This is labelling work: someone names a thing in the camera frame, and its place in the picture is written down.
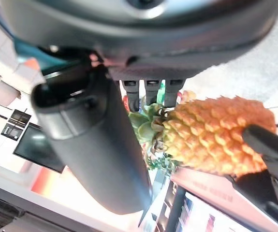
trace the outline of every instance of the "red object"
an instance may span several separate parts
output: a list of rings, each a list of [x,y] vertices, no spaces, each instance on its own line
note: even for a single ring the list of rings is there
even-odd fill
[[[130,109],[129,109],[129,106],[128,106],[128,97],[127,96],[124,96],[123,99],[122,99],[123,103],[124,103],[124,106],[127,110],[127,112],[129,113],[130,112]]]

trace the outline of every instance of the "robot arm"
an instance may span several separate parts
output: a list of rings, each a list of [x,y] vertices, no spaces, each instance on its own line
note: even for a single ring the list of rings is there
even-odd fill
[[[50,143],[90,194],[119,214],[146,210],[152,193],[114,81],[123,82],[132,111],[140,79],[148,103],[164,79],[165,106],[175,106],[186,78],[249,51],[278,16],[278,0],[0,2],[14,35],[54,58],[42,70],[47,83],[32,94]],[[92,68],[90,53],[110,66]]]

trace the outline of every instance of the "television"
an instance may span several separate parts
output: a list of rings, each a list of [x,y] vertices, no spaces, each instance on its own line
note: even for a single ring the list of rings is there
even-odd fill
[[[14,154],[58,173],[62,173],[65,168],[41,127],[33,123],[27,126]]]

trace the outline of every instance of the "pineapple leaf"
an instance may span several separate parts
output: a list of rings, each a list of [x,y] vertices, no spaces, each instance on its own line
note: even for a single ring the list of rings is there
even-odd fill
[[[144,123],[148,122],[148,118],[140,113],[130,112],[128,116],[134,129],[137,129]]]
[[[142,141],[145,142],[152,141],[155,134],[156,132],[153,131],[150,122],[143,123],[138,128],[138,135],[142,139]]]
[[[161,132],[164,130],[164,126],[160,125],[156,120],[152,121],[151,127],[152,127],[153,131],[156,131],[156,132]]]
[[[148,107],[147,116],[150,121],[153,121],[154,116],[159,116],[158,111],[163,108],[163,105],[153,103]]]

